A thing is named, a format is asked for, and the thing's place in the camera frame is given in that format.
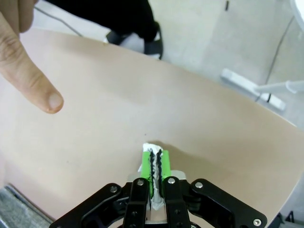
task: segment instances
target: white object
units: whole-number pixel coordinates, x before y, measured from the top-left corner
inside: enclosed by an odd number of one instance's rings
[[[257,84],[253,83],[252,81],[241,75],[238,75],[237,73],[229,69],[224,69],[222,71],[221,78],[245,89],[246,91],[250,92],[252,95],[256,96],[257,98],[260,97],[261,100],[267,102],[269,99],[269,92],[268,93],[258,92],[257,89],[259,88],[259,86]],[[284,111],[286,108],[286,104],[274,95],[270,96],[268,103],[281,111]]]
[[[304,30],[304,0],[290,0],[291,8],[294,11],[294,17],[298,21],[302,30]]]
[[[163,151],[162,147],[151,143],[144,143],[142,149],[143,152],[145,151],[153,152],[155,156],[160,150]],[[159,176],[159,169],[158,169],[158,164],[156,163],[156,159],[154,159],[153,161],[153,173],[154,173],[153,174],[154,192],[153,192],[153,197],[151,199],[151,206],[154,210],[159,210],[164,206],[164,201],[160,195],[159,182],[158,182],[160,176]]]

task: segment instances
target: person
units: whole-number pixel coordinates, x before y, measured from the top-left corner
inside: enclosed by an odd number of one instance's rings
[[[105,42],[120,45],[132,33],[144,40],[144,54],[161,59],[160,25],[148,0],[47,0],[78,17],[111,29]]]
[[[53,114],[61,110],[64,99],[29,58],[19,40],[19,34],[31,27],[37,1],[1,0],[0,73],[32,104]],[[134,32],[144,39],[145,54],[162,57],[161,30],[153,19],[147,0],[87,0],[78,4],[75,0],[49,1],[72,14],[110,28],[111,32],[106,36],[109,43],[119,45]]]

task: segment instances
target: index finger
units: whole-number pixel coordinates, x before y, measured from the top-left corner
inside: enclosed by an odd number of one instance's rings
[[[0,73],[41,110],[56,113],[62,108],[61,94],[29,58],[1,13]]]

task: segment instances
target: cable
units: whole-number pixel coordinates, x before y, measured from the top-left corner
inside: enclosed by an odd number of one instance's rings
[[[83,35],[82,35],[80,32],[78,32],[78,31],[77,31],[76,29],[74,29],[72,26],[70,26],[69,24],[67,24],[64,20],[62,20],[62,19],[60,19],[60,18],[57,18],[57,17],[55,17],[55,16],[53,16],[53,15],[51,15],[51,14],[49,14],[49,13],[43,11],[42,9],[38,8],[37,6],[35,6],[35,9],[36,9],[37,11],[39,11],[40,13],[43,13],[43,14],[47,15],[48,17],[52,18],[52,19],[55,19],[55,20],[60,21],[60,22],[63,23],[65,26],[67,26],[70,30],[72,30],[73,32],[75,32],[78,36],[83,37]]]
[[[286,34],[287,34],[287,32],[288,32],[288,30],[289,30],[291,24],[293,23],[294,19],[295,19],[294,16],[290,19],[290,21],[289,21],[289,23],[288,23],[288,25],[287,25],[287,27],[286,27],[286,29],[285,29],[285,31],[284,31],[284,33],[283,33],[281,39],[280,39],[280,42],[279,42],[279,44],[278,44],[278,46],[277,46],[277,48],[276,48],[275,56],[274,56],[274,58],[273,58],[273,60],[272,60],[272,63],[271,63],[271,65],[270,65],[270,68],[269,68],[269,71],[268,71],[268,74],[267,74],[267,77],[266,77],[266,80],[265,80],[265,85],[267,85],[267,83],[268,83],[268,81],[269,81],[269,79],[270,79],[271,73],[272,73],[272,71],[273,71],[273,69],[274,69],[274,66],[275,66],[275,63],[276,63],[277,56],[278,56],[279,51],[280,51],[280,49],[281,49],[281,45],[282,45],[282,43],[283,43],[283,41],[284,41],[284,39],[285,39],[285,37],[286,37]],[[255,100],[255,102],[257,102],[260,98],[261,98],[261,94],[260,94],[260,96],[257,97],[257,99]]]

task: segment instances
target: gray carpet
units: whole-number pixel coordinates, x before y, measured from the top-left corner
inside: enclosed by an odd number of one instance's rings
[[[12,186],[0,189],[0,228],[48,228],[51,223]]]

